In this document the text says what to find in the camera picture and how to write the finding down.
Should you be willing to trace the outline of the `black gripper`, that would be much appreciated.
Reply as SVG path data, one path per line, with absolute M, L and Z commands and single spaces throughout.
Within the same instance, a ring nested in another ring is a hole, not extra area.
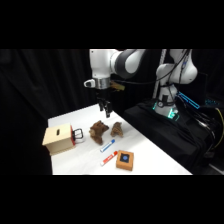
M 110 114 L 112 112 L 112 104 L 110 101 L 110 89 L 107 88 L 107 89 L 97 89 L 96 90 L 96 98 L 97 98 L 97 101 L 100 102 L 99 103 L 99 108 L 100 108 L 100 111 L 103 111 L 103 102 L 106 102 L 106 105 L 105 105 L 105 112 L 106 112 L 106 118 L 109 118 L 110 117 Z

